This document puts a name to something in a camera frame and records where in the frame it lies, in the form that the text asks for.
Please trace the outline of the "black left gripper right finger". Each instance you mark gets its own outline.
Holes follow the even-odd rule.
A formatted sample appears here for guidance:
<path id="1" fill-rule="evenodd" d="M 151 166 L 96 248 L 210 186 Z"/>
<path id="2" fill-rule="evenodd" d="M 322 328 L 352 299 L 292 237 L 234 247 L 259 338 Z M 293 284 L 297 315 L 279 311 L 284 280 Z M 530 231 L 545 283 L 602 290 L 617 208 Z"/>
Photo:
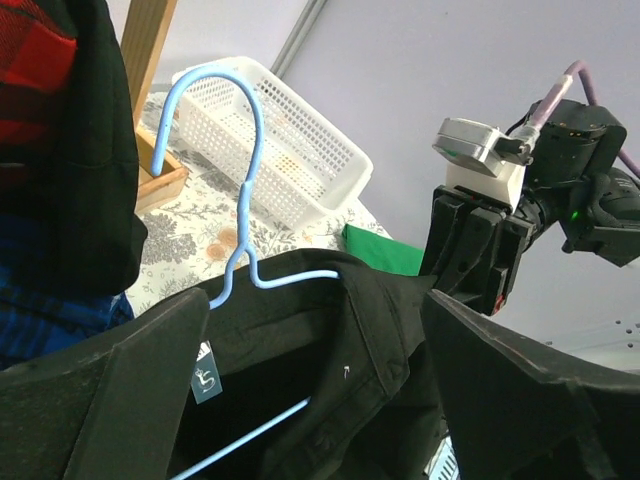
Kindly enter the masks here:
<path id="1" fill-rule="evenodd" d="M 636 479 L 639 378 L 433 290 L 422 323 L 464 479 Z"/>

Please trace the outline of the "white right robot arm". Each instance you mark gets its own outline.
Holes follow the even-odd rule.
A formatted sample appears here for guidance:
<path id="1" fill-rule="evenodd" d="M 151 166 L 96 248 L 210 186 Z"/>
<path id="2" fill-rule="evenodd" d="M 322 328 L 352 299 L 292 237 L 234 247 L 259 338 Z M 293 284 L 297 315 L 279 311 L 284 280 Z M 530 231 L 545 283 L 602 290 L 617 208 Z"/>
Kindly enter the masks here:
<path id="1" fill-rule="evenodd" d="M 449 165 L 419 273 L 487 315 L 504 306 L 522 255 L 554 224 L 565 253 L 618 267 L 639 257 L 639 184 L 613 165 L 625 127 L 603 106 L 563 100 L 529 146 L 532 116 L 505 132 L 447 118 L 433 145 Z"/>

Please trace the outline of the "light blue wire hanger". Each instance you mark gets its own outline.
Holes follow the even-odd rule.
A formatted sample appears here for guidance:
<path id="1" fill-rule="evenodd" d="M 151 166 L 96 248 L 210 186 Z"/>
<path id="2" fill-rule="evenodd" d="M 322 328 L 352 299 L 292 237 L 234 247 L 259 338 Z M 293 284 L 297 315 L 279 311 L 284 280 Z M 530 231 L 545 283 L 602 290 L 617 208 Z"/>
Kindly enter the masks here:
<path id="1" fill-rule="evenodd" d="M 234 285 L 234 267 L 240 257 L 246 254 L 249 258 L 249 276 L 255 287 L 262 290 L 275 289 L 307 280 L 339 278 L 339 273 L 332 270 L 312 270 L 280 277 L 273 280 L 263 280 L 259 276 L 258 257 L 254 245 L 249 239 L 249 211 L 253 188 L 261 165 L 261 158 L 265 140 L 264 114 L 258 96 L 253 87 L 233 70 L 214 64 L 197 66 L 182 75 L 169 90 L 158 128 L 156 143 L 151 159 L 151 173 L 157 176 L 162 171 L 163 154 L 168 145 L 171 123 L 176 107 L 190 86 L 206 78 L 222 78 L 235 84 L 245 95 L 253 114 L 255 126 L 255 142 L 251 153 L 250 163 L 245 180 L 241 183 L 237 201 L 237 246 L 224 271 L 223 289 L 214 299 L 209 301 L 209 308 L 215 310 L 222 306 L 231 296 Z"/>

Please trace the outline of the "black button shirt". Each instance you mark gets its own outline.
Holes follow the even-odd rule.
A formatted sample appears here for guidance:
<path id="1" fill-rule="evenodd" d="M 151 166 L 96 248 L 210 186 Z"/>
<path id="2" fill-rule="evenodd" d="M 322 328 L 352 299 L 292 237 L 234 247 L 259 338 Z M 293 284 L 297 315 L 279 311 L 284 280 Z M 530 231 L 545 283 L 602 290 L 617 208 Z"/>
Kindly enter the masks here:
<path id="1" fill-rule="evenodd" d="M 207 479 L 419 479 L 442 432 L 421 322 L 430 277 L 375 270 L 345 253 L 300 249 L 263 277 L 328 269 L 339 278 L 256 288 L 246 269 L 205 336 L 220 395 L 188 401 L 178 473 L 294 404 L 306 407 L 214 463 Z"/>

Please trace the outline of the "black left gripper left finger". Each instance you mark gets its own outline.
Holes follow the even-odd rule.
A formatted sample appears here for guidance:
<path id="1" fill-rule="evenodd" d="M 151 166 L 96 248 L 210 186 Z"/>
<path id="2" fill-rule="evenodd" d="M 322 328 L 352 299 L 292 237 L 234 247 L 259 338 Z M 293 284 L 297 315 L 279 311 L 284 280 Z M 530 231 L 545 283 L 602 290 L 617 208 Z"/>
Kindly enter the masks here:
<path id="1" fill-rule="evenodd" d="M 2 371 L 2 478 L 165 478 L 208 318 L 192 288 Z"/>

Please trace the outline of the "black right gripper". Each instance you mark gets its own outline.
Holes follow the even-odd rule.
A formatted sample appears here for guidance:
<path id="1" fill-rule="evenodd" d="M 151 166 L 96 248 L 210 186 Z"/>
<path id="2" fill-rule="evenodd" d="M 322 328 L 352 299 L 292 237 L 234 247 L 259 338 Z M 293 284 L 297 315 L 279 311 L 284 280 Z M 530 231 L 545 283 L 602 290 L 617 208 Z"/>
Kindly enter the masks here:
<path id="1" fill-rule="evenodd" d="M 538 204 L 523 196 L 513 213 L 486 198 L 445 186 L 433 194 L 419 269 L 434 288 L 484 315 L 513 289 L 523 253 L 538 237 Z"/>

